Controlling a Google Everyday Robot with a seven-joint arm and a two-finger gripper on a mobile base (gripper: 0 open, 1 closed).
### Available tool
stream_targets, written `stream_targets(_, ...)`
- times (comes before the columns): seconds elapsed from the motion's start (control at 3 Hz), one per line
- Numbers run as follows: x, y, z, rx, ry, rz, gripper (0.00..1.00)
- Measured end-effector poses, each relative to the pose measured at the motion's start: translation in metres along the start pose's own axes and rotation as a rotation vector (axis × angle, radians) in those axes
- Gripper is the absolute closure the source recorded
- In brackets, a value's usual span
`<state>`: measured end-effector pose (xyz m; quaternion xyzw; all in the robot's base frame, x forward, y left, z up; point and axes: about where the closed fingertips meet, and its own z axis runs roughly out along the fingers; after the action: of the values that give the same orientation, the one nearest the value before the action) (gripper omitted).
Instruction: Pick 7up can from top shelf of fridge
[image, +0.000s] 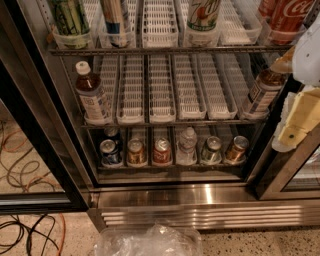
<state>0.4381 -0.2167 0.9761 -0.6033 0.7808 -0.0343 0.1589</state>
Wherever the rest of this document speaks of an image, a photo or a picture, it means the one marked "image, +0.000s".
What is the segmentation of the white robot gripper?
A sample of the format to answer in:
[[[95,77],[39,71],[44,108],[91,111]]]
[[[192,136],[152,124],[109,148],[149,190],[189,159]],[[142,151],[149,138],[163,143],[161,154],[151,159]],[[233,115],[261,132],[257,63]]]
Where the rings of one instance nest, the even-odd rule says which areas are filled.
[[[320,15],[283,56],[270,66],[276,73],[291,73],[305,87],[299,93],[289,92],[272,140],[277,152],[295,149],[320,123]]]

